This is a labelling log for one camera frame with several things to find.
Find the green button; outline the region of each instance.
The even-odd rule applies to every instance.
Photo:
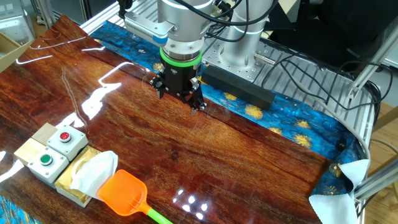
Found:
[[[42,163],[43,166],[48,166],[52,163],[52,157],[48,154],[44,154],[41,158],[40,158],[40,162]]]

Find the gold star pattern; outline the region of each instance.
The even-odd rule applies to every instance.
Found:
[[[261,119],[262,116],[264,115],[261,109],[258,108],[257,106],[247,105],[245,110],[247,115],[250,115],[255,119]]]
[[[341,171],[341,169],[339,168],[339,163],[337,163],[337,164],[332,164],[330,167],[329,167],[329,171],[332,173],[332,174],[334,174],[336,177],[340,177],[340,175],[343,173],[342,171]]]
[[[282,135],[282,130],[280,128],[269,128],[270,131]]]
[[[294,141],[304,147],[311,148],[311,139],[308,136],[302,134],[296,134],[294,137]]]
[[[152,68],[153,68],[155,71],[160,71],[160,69],[162,69],[162,64],[161,64],[161,63],[156,63],[156,64],[154,64],[154,65],[152,66]]]
[[[236,100],[236,96],[234,95],[231,95],[229,93],[224,93],[224,95],[227,100],[233,100],[233,101]]]
[[[303,120],[298,120],[297,121],[297,125],[302,127],[302,128],[308,128],[308,129],[311,128],[311,126],[308,124],[308,122],[303,121]]]
[[[339,193],[339,191],[337,191],[335,186],[325,186],[325,189],[323,190],[323,194],[325,194],[325,195],[338,195],[340,193]]]

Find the green handle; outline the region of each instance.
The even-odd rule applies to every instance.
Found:
[[[172,222],[168,221],[165,217],[163,217],[163,215],[159,214],[159,212],[156,212],[153,208],[149,210],[148,216],[160,224],[173,224]]]

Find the white tissue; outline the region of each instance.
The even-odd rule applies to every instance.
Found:
[[[370,161],[363,159],[339,165],[339,168],[353,183],[355,189],[366,175]],[[310,204],[323,224],[355,224],[358,221],[354,190],[343,195],[312,195]]]
[[[86,162],[80,170],[72,175],[70,189],[76,189],[84,194],[100,200],[98,191],[115,173],[118,166],[118,155],[112,151],[102,152]]]

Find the white cloth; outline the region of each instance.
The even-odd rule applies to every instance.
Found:
[[[339,165],[355,189],[365,178],[369,159]],[[344,195],[312,195],[310,204],[323,224],[354,224],[357,214],[354,204],[354,190]]]

